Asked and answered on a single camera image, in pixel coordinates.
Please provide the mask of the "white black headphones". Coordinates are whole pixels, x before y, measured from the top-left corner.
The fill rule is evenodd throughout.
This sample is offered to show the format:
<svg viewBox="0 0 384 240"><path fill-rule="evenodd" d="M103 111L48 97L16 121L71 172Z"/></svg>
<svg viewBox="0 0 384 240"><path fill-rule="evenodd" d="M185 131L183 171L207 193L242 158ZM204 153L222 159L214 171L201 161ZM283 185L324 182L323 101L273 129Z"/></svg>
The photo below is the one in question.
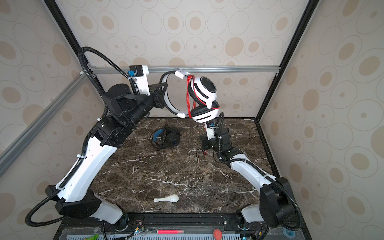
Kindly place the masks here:
<svg viewBox="0 0 384 240"><path fill-rule="evenodd" d="M165 91L164 100L168 111L179 118L190 118L197 123L212 121L218 116L220 105L217 102L217 88L209 78L195 77L184 70L176 70L164 73L160 83L166 83L170 75L186 81L187 112L183 113L174 107Z"/></svg>

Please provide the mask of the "black blue headphones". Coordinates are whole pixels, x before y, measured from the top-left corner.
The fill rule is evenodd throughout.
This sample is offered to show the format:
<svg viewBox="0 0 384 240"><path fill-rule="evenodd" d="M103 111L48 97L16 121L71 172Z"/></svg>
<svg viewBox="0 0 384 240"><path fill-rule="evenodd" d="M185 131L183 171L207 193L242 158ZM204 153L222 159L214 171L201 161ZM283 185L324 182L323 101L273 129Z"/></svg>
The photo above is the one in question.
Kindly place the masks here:
<svg viewBox="0 0 384 240"><path fill-rule="evenodd" d="M151 134L150 143L154 148L160 150L173 148L180 144L181 135L177 128L165 125Z"/></svg>

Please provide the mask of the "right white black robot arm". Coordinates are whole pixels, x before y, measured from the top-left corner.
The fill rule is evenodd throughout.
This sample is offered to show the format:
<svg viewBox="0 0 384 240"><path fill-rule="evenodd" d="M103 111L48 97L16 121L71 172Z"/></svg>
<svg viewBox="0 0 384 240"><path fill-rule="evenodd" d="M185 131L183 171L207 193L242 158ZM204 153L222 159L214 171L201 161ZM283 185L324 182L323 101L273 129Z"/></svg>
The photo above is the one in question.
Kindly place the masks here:
<svg viewBox="0 0 384 240"><path fill-rule="evenodd" d="M201 136L202 149L213 150L217 161L241 174L259 193L259 203L247 205L238 214L242 228L261 222L270 228L283 226L298 231L304 224L303 214L295 200L291 185L285 178L277 178L253 163L233 147L229 129L224 128L224 114L202 120L206 135Z"/></svg>

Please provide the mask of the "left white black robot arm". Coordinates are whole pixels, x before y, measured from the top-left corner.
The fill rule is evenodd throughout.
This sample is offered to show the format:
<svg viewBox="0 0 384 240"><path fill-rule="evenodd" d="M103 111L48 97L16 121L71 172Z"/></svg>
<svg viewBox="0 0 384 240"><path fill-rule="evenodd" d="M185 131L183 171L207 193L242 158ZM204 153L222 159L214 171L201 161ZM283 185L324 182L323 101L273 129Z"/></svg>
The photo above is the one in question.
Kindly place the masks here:
<svg viewBox="0 0 384 240"><path fill-rule="evenodd" d="M105 91L86 63L85 53L93 53L128 79L130 86L117 84ZM46 188L47 197L33 207L25 217L30 227L43 227L67 218L93 218L114 225L116 230L127 228L129 215L119 206L98 197L90 185L105 162L125 142L153 108L162 109L168 85L149 85L144 66L132 66L128 73L101 52L91 48L79 49L78 58L84 73L97 89L105 104L101 119L86 135L77 161L56 185Z"/></svg>

